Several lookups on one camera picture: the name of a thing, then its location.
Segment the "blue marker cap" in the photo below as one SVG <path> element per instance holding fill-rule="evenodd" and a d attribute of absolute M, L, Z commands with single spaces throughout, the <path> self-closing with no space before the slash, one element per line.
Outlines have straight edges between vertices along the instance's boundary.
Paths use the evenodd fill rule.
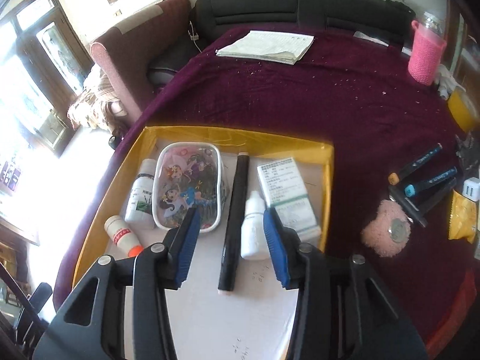
<path fill-rule="evenodd" d="M 410 184 L 410 185 L 407 185 L 407 186 L 405 187 L 405 195 L 406 195 L 406 197 L 408 197 L 408 198 L 411 198 L 412 196 L 414 196 L 414 195 L 415 195 L 415 187 L 414 187 L 413 185 L 411 185 L 411 184 Z"/>

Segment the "sofa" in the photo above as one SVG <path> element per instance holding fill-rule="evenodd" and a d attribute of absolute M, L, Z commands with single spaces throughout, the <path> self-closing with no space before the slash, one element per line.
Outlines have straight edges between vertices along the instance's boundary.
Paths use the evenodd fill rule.
<path fill-rule="evenodd" d="M 189 0 L 164 0 L 110 28 L 90 52 L 122 100 L 131 126 L 191 58 L 233 27 L 337 28 L 409 46 L 414 17 L 412 9 L 390 0 L 197 0 L 193 8 Z M 190 35 L 198 35 L 196 44 Z"/>

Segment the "pile of fabric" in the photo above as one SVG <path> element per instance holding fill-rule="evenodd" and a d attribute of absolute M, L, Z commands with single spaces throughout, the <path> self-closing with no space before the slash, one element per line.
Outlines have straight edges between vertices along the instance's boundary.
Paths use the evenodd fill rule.
<path fill-rule="evenodd" d="M 83 92 L 68 110 L 73 128 L 84 126 L 113 132 L 122 127 L 119 118 L 126 114 L 106 73 L 95 64 L 83 83 Z"/>

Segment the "pink bottle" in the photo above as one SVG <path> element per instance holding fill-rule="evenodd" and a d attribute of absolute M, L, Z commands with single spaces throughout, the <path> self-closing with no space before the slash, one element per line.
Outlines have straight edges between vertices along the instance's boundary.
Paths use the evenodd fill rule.
<path fill-rule="evenodd" d="M 427 26 L 416 20 L 412 21 L 415 38 L 409 61 L 409 73 L 419 83 L 431 85 L 447 42 L 440 36 L 440 26 L 431 21 L 435 16 L 425 13 L 425 17 Z"/>

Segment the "white charger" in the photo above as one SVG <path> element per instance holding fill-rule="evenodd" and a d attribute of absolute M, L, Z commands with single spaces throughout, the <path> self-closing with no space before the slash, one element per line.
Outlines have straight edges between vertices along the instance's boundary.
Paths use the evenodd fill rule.
<path fill-rule="evenodd" d="M 462 195 L 474 202 L 478 202 L 480 199 L 480 178 L 471 177 L 465 180 Z"/>

